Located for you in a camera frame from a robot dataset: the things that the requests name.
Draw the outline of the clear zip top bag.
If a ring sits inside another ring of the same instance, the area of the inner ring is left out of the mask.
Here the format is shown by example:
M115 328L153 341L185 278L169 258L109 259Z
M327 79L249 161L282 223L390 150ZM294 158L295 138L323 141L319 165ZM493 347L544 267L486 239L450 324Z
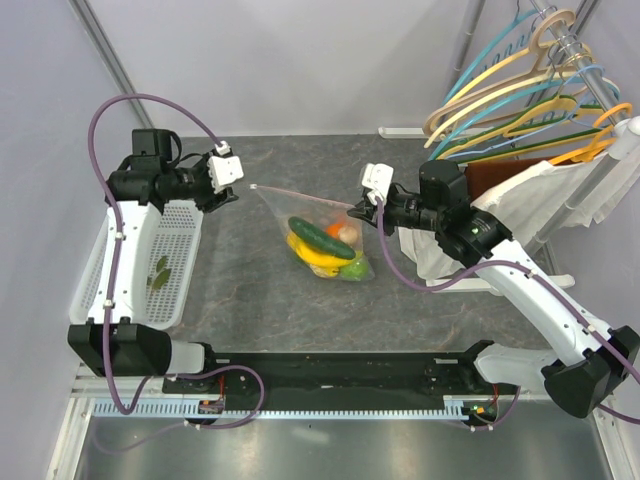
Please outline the clear zip top bag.
M347 282L374 278L362 222L347 215L348 204L265 185L250 189L274 215L292 257L315 276Z

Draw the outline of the green cucumber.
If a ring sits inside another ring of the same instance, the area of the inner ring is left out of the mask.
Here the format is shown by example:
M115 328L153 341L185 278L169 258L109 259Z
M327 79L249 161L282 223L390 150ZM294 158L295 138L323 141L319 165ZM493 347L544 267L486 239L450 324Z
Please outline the green cucumber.
M342 259L354 259L355 250L348 244L330 236L309 221L292 216L287 221L290 230L310 247Z

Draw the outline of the green custard apple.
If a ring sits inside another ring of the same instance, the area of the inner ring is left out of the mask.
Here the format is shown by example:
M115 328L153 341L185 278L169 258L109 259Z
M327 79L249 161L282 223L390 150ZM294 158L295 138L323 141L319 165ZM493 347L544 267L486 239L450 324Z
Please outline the green custard apple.
M348 281L363 281L370 276L369 262L365 257L360 257L340 269L340 276Z

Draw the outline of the yellow banana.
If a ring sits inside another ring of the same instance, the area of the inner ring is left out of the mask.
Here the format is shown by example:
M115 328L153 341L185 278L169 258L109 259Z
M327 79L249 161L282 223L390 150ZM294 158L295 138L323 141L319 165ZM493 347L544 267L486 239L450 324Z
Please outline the yellow banana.
M321 278L336 277L342 267L353 262L353 259L342 259L318 251L307 245L293 232L287 234L286 242L297 257L307 264L316 276Z

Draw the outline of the orange fruit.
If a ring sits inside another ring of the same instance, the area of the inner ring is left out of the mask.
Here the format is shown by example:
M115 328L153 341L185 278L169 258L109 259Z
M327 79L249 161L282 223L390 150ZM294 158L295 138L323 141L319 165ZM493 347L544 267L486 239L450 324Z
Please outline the orange fruit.
M343 227L342 223L334 223L334 224L332 224L332 225L327 227L326 232L330 236L332 236L334 238L337 238L339 236L339 232L342 229L342 227Z

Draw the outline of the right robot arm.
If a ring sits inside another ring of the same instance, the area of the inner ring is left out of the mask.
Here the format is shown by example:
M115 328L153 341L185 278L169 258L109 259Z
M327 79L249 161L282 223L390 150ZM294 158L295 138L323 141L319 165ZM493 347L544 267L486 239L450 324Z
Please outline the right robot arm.
M472 205L467 178L456 163L428 161L411 192L393 179L391 166L368 163L362 170L361 201L349 216L376 227L380 238L397 228L430 231L439 248L463 266L455 278L422 291L435 293L477 275L497 290L538 330L549 347L527 350L495 342L458 368L467 392L491 384L543 390L566 413L584 418L602 406L628 377L639 336L630 327L612 328L591 315L539 269L512 232L493 214Z

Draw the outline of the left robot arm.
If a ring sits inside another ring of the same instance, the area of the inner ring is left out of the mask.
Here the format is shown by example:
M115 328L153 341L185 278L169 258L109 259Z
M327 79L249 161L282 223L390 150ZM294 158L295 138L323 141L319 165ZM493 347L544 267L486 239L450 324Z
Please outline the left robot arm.
M191 167L174 158L180 150L180 139L170 130L133 131L131 155L106 181L116 204L107 211L98 291L85 322L69 327L67 341L100 377L185 374L196 392L208 393L218 385L220 371L205 360L204 344L175 341L149 324L151 251L170 202L191 201L200 212L212 212L236 200L231 185L244 173L225 141Z

